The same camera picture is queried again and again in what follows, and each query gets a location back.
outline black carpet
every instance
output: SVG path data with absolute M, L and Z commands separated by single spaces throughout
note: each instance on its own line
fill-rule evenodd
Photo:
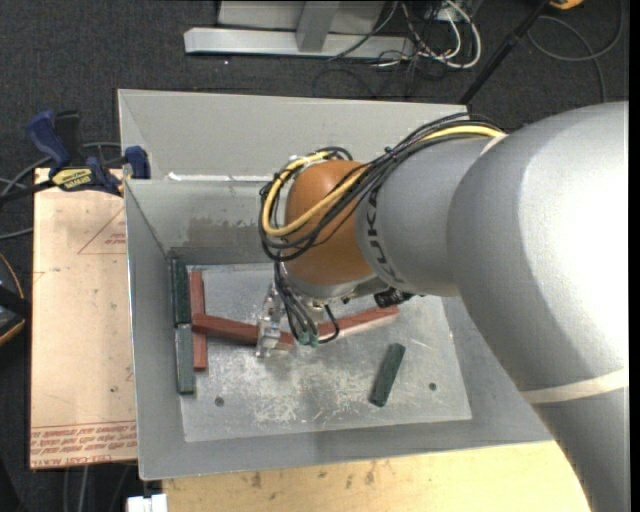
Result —
M 200 90 L 256 95 L 367 98 L 456 103 L 504 36 L 528 14 L 534 0 L 486 0 L 476 16 L 483 59 L 472 70 L 443 73 L 423 66 L 381 72 L 341 60 L 247 56 L 186 56 L 183 33 L 215 21 L 215 2 L 131 0 L 0 1 L 0 177 L 11 178 L 41 158 L 24 133 L 37 112 L 79 109 L 85 140 L 118 140 L 118 88 Z M 629 97 L 629 0 L 621 41 L 599 59 L 607 100 Z M 585 0 L 561 15 L 601 49 L 616 33 L 617 0 Z M 404 33 L 400 12 L 387 32 Z M 545 20 L 532 32 L 547 47 L 584 55 L 579 39 Z M 538 52 L 525 39 L 472 102 L 507 130 L 572 108 L 602 101 L 593 62 L 566 63 Z M 22 199 L 0 212 L 0 236 L 29 227 L 32 203 Z M 0 240 L 30 296 L 32 240 Z M 0 348 L 0 512 L 62 510 L 64 471 L 28 469 L 29 333 Z M 124 472 L 123 494 L 142 492 L 136 471 L 123 465 L 91 468 L 86 510 L 106 511 Z M 81 470 L 70 471 L 70 507 L 77 507 Z

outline yellow clamp label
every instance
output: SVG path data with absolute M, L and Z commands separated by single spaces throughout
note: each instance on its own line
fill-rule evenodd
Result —
M 62 169 L 58 174 L 51 178 L 51 181 L 59 187 L 71 190 L 72 188 L 79 187 L 80 185 L 91 183 L 93 181 L 91 175 L 92 171 L 88 168 Z

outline clamp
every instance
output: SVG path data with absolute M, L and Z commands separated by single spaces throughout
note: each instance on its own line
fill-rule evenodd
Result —
M 52 110 L 40 112 L 29 121 L 27 135 L 35 146 L 49 156 L 54 165 L 49 170 L 50 186 L 66 192 L 96 190 L 122 195 L 122 180 L 109 172 L 107 165 L 96 156 L 84 160 L 83 145 L 79 137 L 80 116 L 77 112 L 64 112 L 56 116 Z M 125 150 L 124 157 L 108 162 L 125 164 L 127 178 L 148 179 L 149 160 L 140 146 Z

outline brown cardboard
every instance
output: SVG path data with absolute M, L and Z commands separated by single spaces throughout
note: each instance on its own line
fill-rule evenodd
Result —
M 124 202 L 34 199 L 30 466 L 137 457 Z

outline scratched metal surface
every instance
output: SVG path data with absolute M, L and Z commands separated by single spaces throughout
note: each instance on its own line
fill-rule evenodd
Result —
M 203 275 L 207 312 L 255 322 L 271 276 L 270 265 L 210 267 Z M 372 307 L 371 298 L 354 300 L 336 313 Z M 390 399 L 379 408 L 368 398 L 392 342 L 407 350 Z M 180 398 L 187 442 L 471 418 L 436 297 L 414 298 L 392 322 L 316 349 L 296 346 L 287 356 L 258 360 L 250 347 L 213 337 L 208 348 L 209 369 L 197 376 L 196 394 Z

